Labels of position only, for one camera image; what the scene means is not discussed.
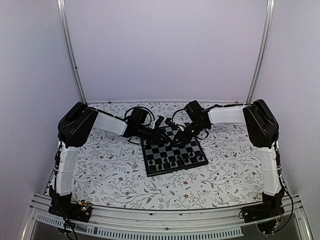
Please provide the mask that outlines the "black silver chess board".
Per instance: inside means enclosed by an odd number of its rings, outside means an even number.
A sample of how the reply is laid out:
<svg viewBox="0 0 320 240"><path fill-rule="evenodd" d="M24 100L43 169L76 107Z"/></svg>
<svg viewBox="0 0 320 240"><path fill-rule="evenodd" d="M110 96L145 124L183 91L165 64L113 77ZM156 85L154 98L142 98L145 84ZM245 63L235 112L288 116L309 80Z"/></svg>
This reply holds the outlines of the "black silver chess board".
<svg viewBox="0 0 320 240"><path fill-rule="evenodd" d="M166 144L147 144L146 140L141 139L141 149L144 159L144 165L146 170L146 175L148 177L154 177L164 174L169 174L179 170L187 170L192 168L197 168L209 164L209 161L202 149L197 138L192 138L191 141L185 146L173 147L169 143ZM187 153L188 157L191 152L195 153L194 158L189 158L189 162L185 163L182 154ZM183 165L178 166L177 155L181 155ZM201 155L203 160L198 162L197 156ZM162 160L162 170L158 170L158 165L155 160L161 158ZM170 163L170 168L164 169L164 158L168 159ZM171 166L171 162L175 162L175 167Z"/></svg>

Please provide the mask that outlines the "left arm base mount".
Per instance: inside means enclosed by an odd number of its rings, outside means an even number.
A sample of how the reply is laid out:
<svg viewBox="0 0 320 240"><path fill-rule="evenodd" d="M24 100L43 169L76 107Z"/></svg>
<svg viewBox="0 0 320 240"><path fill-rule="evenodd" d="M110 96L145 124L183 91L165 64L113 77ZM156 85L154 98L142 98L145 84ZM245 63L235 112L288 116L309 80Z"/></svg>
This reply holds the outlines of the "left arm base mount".
<svg viewBox="0 0 320 240"><path fill-rule="evenodd" d="M92 214L92 204L83 200L81 203L52 200L48 212L65 219L88 223Z"/></svg>

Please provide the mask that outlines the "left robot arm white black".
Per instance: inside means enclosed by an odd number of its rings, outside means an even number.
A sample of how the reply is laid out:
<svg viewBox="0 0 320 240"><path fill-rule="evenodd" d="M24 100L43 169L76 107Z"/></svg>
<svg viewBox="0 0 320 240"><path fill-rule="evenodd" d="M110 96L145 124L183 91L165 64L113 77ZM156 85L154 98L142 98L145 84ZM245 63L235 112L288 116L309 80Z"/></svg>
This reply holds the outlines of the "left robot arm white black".
<svg viewBox="0 0 320 240"><path fill-rule="evenodd" d="M71 196L71 182L80 148L87 142L92 129L99 129L124 138L138 137L148 144L164 144L170 141L159 125L163 117L151 117L150 127L145 123L150 113L145 107L133 107L124 118L77 102L58 123L58 150L54 163L54 182L49 188L55 209L63 216L74 213L74 205L62 198Z"/></svg>

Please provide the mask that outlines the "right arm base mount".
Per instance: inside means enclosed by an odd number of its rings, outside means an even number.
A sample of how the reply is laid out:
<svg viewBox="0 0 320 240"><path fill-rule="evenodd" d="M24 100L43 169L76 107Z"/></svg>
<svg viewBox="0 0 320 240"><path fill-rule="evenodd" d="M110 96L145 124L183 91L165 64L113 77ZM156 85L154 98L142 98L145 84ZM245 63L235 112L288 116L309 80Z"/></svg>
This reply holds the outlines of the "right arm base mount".
<svg viewBox="0 0 320 240"><path fill-rule="evenodd" d="M285 213L282 204L272 207L269 204L259 203L251 206L242 207L238 217L243 219L245 223L256 222L280 216Z"/></svg>

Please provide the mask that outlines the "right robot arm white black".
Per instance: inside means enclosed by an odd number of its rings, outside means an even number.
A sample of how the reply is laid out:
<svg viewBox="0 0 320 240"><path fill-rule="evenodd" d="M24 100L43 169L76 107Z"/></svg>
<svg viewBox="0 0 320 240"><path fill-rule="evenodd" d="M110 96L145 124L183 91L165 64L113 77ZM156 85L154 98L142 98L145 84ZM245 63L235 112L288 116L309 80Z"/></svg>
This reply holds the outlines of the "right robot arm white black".
<svg viewBox="0 0 320 240"><path fill-rule="evenodd" d="M215 124L245 124L250 142L257 148L262 176L262 204L249 211L262 218L281 212L285 189L281 182L282 165L278 150L279 124L264 100L258 99L244 104L215 104L204 109L198 101L189 102L185 107L191 122L178 130L171 145L185 146L200 132Z"/></svg>

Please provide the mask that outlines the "black chess queen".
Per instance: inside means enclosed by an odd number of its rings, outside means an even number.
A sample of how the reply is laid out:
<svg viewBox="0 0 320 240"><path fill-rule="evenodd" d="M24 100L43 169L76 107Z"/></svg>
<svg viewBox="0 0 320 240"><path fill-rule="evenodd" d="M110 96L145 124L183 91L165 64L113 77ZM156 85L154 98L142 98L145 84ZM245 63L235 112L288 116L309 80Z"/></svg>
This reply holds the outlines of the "black chess queen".
<svg viewBox="0 0 320 240"><path fill-rule="evenodd" d="M177 158L177 161L178 161L178 162L181 162L181 161L182 161L181 155L177 155L176 158Z"/></svg>

